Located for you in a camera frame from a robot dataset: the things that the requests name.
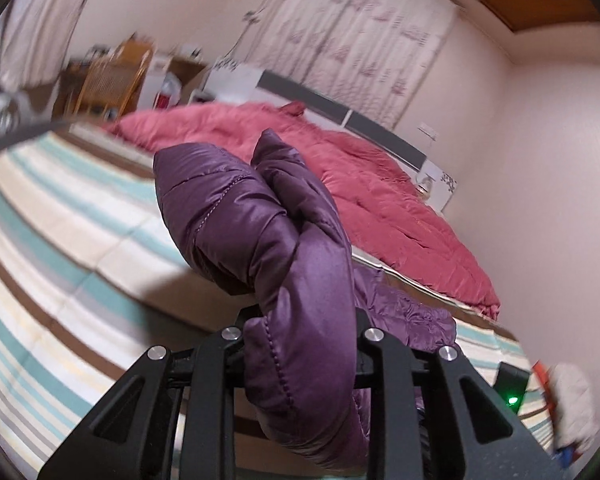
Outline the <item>purple down jacket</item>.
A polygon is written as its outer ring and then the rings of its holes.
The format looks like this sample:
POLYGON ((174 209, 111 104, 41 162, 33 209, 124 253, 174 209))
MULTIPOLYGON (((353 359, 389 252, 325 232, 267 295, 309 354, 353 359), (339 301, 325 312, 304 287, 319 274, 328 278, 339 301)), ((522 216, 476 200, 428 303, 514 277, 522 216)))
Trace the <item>purple down jacket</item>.
POLYGON ((365 466, 370 394, 354 385, 358 312, 424 351, 454 342, 452 315, 353 260, 328 189, 273 131, 249 162, 209 143, 163 148, 154 175, 185 261, 260 307, 244 341, 246 396, 264 433, 317 466, 365 466))

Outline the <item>striped bed sheet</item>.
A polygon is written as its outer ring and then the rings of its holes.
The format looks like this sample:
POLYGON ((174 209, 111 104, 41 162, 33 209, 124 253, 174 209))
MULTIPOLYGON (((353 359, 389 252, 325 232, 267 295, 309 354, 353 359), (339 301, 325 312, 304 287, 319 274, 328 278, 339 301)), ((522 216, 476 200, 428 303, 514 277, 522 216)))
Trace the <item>striped bed sheet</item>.
POLYGON ((190 347, 246 303, 185 263, 149 155, 82 124, 0 151, 0 455, 18 477, 144 350, 190 347))

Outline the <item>pink red comforter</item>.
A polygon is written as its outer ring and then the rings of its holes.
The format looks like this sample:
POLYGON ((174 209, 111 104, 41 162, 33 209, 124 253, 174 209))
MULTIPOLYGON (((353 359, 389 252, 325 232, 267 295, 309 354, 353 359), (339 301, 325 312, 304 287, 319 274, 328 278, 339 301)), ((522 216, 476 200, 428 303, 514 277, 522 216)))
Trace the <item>pink red comforter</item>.
POLYGON ((114 136, 155 153, 212 143, 249 162, 266 129, 296 148, 334 196, 353 246, 407 278, 474 308, 491 320, 501 301, 488 274, 452 228, 417 194, 411 178, 380 148, 309 122, 304 107, 211 102, 141 110, 108 126, 114 136))

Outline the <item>glass bottle on nightstand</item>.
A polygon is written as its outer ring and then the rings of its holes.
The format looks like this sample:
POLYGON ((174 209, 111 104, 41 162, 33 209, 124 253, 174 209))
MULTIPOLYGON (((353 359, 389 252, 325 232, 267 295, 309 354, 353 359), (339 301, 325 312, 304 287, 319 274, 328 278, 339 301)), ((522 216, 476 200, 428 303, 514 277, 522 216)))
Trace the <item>glass bottle on nightstand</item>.
POLYGON ((416 184, 419 197, 424 202, 429 200, 432 189, 434 188, 434 178, 429 174, 420 174, 416 179, 416 184))

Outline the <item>white plastic bag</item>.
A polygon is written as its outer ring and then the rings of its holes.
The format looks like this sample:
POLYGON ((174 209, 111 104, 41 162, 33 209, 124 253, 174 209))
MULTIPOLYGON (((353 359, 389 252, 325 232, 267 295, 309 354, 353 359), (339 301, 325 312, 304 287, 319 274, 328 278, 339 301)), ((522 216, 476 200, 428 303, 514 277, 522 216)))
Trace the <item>white plastic bag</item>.
POLYGON ((180 102, 182 84, 174 73, 167 72, 160 90, 156 94, 154 107, 156 110, 168 110, 180 102))

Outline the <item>white bedside cabinet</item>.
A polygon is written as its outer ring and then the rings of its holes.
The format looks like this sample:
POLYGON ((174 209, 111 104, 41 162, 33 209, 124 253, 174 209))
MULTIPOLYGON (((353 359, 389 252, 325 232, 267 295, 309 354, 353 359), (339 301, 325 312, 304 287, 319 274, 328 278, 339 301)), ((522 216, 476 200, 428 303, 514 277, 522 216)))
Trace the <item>white bedside cabinet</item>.
POLYGON ((142 88, 140 88, 140 96, 136 107, 138 110, 151 110, 154 107, 156 96, 166 79, 171 61, 170 55, 156 53, 152 57, 146 70, 142 88))

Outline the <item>white grey headboard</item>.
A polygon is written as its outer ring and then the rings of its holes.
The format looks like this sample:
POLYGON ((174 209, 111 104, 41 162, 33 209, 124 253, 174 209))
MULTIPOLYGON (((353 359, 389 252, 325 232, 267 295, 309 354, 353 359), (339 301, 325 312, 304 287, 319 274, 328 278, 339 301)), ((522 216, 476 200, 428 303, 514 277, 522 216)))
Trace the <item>white grey headboard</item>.
POLYGON ((282 106, 291 101, 303 103, 310 122, 323 129, 347 131, 375 144, 415 179, 416 188, 416 179, 420 174, 433 177, 434 188, 426 204, 437 214, 442 214, 456 191, 456 181, 449 174, 400 136, 352 108, 270 70, 260 70, 247 64, 216 64, 208 71, 202 90, 217 101, 234 104, 268 102, 282 106))

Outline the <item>wooden rattan chair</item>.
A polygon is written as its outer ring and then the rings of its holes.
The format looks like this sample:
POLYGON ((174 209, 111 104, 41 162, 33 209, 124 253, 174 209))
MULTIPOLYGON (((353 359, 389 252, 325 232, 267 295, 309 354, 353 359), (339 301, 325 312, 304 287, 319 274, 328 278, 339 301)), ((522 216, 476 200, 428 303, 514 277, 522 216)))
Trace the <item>wooden rattan chair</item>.
POLYGON ((72 114, 114 120, 135 110, 148 63, 148 53, 138 63, 122 58, 96 60, 87 71, 72 114))

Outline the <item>wooden desk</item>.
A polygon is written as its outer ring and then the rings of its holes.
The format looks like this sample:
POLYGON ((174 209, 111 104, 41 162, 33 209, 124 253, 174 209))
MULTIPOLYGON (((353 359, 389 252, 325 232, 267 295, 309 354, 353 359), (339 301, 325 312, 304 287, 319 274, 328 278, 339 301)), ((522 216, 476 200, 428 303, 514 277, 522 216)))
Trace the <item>wooden desk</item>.
POLYGON ((166 77, 186 87, 206 64, 177 55, 161 56, 150 44, 127 41, 114 52, 70 58, 59 76, 53 118, 78 115, 114 120, 154 106, 166 77))

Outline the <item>back patterned curtain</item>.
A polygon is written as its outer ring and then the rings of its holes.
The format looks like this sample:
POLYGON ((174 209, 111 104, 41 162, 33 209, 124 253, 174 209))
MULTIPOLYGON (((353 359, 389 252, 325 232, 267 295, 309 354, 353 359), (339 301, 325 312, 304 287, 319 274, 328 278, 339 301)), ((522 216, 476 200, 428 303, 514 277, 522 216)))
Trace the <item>back patterned curtain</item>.
POLYGON ((391 129, 456 16, 451 0, 280 0, 247 61, 391 129))

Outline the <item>patterned curtain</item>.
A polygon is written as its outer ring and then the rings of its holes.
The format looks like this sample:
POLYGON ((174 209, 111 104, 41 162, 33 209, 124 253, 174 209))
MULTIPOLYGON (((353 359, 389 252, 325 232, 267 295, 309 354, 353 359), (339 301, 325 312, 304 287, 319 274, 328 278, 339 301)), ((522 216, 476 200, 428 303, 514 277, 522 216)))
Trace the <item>patterned curtain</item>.
POLYGON ((86 0, 10 0, 0 15, 0 91, 54 82, 86 0))
POLYGON ((280 0, 247 61, 391 129, 456 16, 451 0, 280 0))

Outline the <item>left patterned curtain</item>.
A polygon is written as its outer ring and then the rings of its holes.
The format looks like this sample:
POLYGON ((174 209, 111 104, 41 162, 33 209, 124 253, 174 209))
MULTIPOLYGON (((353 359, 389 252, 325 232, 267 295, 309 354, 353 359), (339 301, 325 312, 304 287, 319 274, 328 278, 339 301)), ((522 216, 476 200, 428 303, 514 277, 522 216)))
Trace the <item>left patterned curtain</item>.
POLYGON ((0 15, 0 91, 54 82, 86 0, 10 0, 0 15))

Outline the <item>wall power socket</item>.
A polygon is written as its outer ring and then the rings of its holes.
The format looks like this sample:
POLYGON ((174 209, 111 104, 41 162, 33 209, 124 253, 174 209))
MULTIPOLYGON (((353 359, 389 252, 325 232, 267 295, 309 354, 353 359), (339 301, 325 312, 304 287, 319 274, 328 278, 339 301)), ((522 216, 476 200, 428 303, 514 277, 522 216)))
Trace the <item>wall power socket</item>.
POLYGON ((430 125, 425 124, 424 122, 422 122, 418 126, 418 131, 421 132, 424 136, 426 136, 430 140, 433 140, 433 141, 437 140, 437 136, 438 136, 437 131, 434 130, 434 128, 431 128, 430 125))

